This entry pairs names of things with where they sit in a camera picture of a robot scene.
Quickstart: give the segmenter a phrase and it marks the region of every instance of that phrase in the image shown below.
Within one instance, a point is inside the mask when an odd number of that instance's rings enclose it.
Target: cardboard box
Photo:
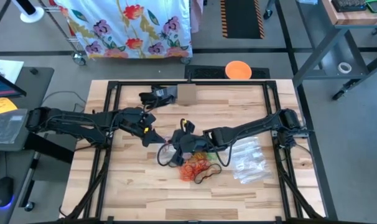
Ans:
[[[179,84],[177,85],[178,105],[189,106],[197,104],[197,87],[195,84]]]

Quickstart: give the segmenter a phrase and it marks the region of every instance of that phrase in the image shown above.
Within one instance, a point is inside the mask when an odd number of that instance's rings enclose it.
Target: orange frisbee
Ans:
[[[242,61],[228,63],[225,72],[229,79],[250,79],[252,76],[251,67]]]

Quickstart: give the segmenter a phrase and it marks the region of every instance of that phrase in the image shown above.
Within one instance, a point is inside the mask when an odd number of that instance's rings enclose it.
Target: floral fabric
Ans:
[[[190,0],[56,0],[89,58],[192,57]]]

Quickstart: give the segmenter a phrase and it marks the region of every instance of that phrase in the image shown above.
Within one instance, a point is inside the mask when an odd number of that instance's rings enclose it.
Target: computer mouse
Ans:
[[[13,179],[3,177],[0,179],[0,207],[9,205],[13,198]]]

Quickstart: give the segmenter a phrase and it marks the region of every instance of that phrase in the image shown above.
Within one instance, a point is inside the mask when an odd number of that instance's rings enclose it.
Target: computer monitor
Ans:
[[[0,75],[0,97],[26,96],[26,92]]]

